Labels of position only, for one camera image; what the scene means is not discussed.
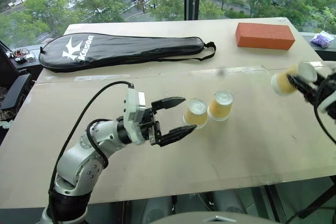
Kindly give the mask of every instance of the robotic arm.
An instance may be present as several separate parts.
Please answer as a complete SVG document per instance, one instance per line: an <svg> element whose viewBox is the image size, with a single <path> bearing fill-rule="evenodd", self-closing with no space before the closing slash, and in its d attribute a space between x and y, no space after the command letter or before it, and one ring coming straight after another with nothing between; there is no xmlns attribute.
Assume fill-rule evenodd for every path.
<svg viewBox="0 0 336 224"><path fill-rule="evenodd" d="M146 109L144 93L129 87L123 116L92 121L79 142L60 158L54 191L50 192L49 206L44 209L40 224L53 223L52 215L64 224L83 223L93 188L107 167L108 158L116 151L147 140L162 147L190 134L196 125L178 127L162 135L160 123L155 120L158 110L183 101L181 97L166 98L152 102L152 107Z"/></svg>

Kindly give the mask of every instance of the paper cup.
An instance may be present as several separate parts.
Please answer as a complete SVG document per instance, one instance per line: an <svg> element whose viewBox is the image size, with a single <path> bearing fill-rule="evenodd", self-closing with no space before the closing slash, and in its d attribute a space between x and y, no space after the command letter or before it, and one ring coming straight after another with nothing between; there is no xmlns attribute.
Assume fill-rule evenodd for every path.
<svg viewBox="0 0 336 224"><path fill-rule="evenodd" d="M201 99L193 98L189 100L183 116L184 123L189 125L196 124L198 129L204 127L208 120L206 108L206 102Z"/></svg>
<svg viewBox="0 0 336 224"><path fill-rule="evenodd" d="M208 115L215 121L225 121L228 119L233 95L229 91L217 91L215 97L208 107Z"/></svg>

